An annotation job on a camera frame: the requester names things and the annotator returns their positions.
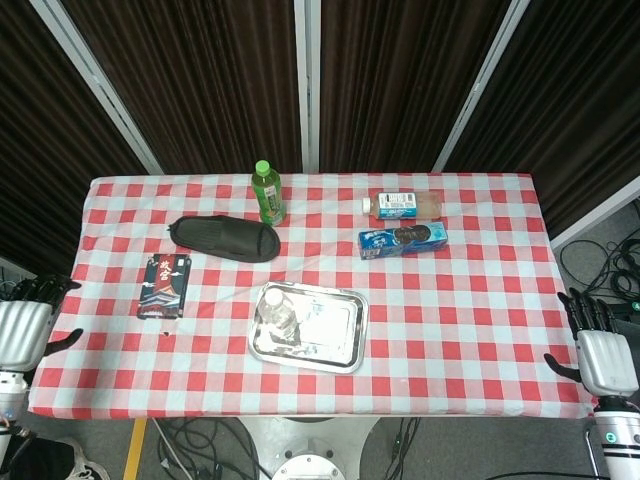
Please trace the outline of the black device green light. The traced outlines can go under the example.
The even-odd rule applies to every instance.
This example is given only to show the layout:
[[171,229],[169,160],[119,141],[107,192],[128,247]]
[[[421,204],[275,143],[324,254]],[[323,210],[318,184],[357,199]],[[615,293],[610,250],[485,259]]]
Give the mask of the black device green light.
[[611,310],[616,319],[640,326],[640,301],[614,304]]

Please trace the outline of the green tea bottle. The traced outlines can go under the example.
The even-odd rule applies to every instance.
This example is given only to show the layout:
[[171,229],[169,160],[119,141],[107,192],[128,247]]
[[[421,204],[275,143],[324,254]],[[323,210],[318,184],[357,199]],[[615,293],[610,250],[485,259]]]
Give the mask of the green tea bottle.
[[259,204],[261,221],[270,226],[281,224],[286,216],[281,179],[267,160],[256,162],[251,185]]

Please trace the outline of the white partition frame post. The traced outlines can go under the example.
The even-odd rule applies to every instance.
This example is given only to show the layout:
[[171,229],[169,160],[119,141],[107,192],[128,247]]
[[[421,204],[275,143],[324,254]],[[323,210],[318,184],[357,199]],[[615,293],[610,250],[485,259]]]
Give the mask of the white partition frame post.
[[163,175],[156,156],[61,0],[29,3],[146,172]]
[[431,168],[432,173],[442,173],[444,171],[530,2],[531,0],[510,0],[509,7],[484,57],[465,102]]
[[293,0],[302,169],[320,170],[321,0]]

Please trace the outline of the stainless steel rectangular tray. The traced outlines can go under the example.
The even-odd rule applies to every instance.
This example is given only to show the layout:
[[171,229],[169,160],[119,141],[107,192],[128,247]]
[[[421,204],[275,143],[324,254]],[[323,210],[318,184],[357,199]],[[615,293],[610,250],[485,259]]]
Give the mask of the stainless steel rectangular tray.
[[[258,304],[272,287],[281,289],[293,303],[298,345],[273,342],[264,330]],[[369,303],[355,291],[270,281],[259,292],[248,335],[249,350],[263,362],[350,374],[364,357],[368,317]]]

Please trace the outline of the clear bottle blue label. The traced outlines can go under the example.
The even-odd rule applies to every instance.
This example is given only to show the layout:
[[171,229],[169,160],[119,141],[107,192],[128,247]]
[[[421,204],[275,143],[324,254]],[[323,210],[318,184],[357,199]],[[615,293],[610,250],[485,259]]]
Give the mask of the clear bottle blue label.
[[441,199],[435,192],[378,192],[361,200],[364,215],[378,220],[438,220]]

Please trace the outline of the blue cookie box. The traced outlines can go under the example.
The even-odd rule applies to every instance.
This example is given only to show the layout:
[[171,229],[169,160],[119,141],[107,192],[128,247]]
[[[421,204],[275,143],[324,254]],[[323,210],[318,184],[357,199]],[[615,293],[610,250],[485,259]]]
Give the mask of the blue cookie box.
[[442,222],[360,232],[359,253],[362,260],[399,257],[433,252],[448,244]]

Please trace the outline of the black pouch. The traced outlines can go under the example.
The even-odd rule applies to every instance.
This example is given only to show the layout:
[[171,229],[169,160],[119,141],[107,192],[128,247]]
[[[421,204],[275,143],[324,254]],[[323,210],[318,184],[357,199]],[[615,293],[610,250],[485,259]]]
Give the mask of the black pouch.
[[178,246],[243,263],[268,262],[281,249],[271,226],[225,215],[183,216],[169,225],[169,233]]

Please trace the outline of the transparent water bottle white cap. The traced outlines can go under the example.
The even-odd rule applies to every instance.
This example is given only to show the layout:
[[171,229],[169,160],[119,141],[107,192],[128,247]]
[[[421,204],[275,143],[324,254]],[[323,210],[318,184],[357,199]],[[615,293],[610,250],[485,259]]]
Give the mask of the transparent water bottle white cap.
[[271,341],[289,345],[300,343],[295,308],[281,289],[267,289],[258,304],[258,312]]

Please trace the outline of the dark blue patterned card box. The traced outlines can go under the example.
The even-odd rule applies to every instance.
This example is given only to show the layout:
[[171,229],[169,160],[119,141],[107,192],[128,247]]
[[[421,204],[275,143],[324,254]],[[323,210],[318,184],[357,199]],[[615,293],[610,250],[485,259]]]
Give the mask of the dark blue patterned card box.
[[146,264],[136,316],[176,320],[183,317],[191,270],[187,254],[151,256]]

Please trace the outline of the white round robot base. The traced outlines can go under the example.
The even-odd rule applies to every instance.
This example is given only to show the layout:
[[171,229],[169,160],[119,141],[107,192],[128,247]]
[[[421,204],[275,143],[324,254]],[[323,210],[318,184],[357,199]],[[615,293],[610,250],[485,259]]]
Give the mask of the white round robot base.
[[360,480],[360,461],[374,416],[240,419],[262,467],[260,480]]

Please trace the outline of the dark brown partition panel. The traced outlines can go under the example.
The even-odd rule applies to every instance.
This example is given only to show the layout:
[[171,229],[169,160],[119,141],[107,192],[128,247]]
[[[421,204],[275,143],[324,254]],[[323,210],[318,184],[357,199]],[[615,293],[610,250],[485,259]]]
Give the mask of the dark brown partition panel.
[[62,0],[162,170],[302,169],[293,0]]
[[640,0],[531,0],[445,169],[530,174],[551,238],[640,176]]
[[0,258],[70,274],[92,180],[145,172],[29,0],[0,0]]
[[322,0],[320,171],[430,171],[510,1]]

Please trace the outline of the red white checked tablecloth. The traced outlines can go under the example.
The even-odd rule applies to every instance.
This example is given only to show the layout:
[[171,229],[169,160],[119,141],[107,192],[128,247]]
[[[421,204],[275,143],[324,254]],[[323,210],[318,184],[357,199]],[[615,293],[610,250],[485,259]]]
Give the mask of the red white checked tablecloth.
[[[246,173],[103,177],[92,182],[69,293],[53,330],[82,336],[43,359],[33,413],[116,419],[191,415],[499,415],[581,418],[583,388],[553,373],[576,361],[563,283],[525,174],[321,174],[282,179],[279,256],[243,264],[193,253],[182,317],[137,315],[146,263],[176,251],[184,215],[254,219]],[[379,227],[372,193],[438,192],[447,246],[364,260]],[[262,286],[300,282],[369,303],[364,358],[347,375],[255,358],[248,332]]]

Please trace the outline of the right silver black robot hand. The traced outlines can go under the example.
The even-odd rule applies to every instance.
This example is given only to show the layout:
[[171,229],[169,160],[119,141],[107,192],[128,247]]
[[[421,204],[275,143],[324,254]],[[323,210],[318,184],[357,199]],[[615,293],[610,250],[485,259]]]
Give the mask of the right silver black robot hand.
[[546,353],[550,369],[598,398],[629,398],[640,391],[631,347],[617,328],[613,307],[574,288],[557,297],[567,314],[578,366],[564,366]]

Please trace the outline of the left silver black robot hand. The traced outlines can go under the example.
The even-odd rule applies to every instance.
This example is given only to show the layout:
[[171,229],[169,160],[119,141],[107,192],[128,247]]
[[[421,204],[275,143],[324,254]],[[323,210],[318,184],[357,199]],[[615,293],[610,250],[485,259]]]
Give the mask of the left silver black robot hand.
[[66,295],[81,284],[62,275],[40,275],[19,282],[0,300],[0,371],[26,373],[43,357],[73,346],[83,330],[51,340]]

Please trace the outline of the white black sneaker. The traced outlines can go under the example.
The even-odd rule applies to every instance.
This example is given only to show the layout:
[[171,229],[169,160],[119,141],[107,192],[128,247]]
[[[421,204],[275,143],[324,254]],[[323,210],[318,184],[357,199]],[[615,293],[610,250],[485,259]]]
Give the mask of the white black sneaker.
[[106,469],[89,460],[80,444],[72,438],[60,438],[59,443],[73,449],[73,466],[64,480],[111,480]]

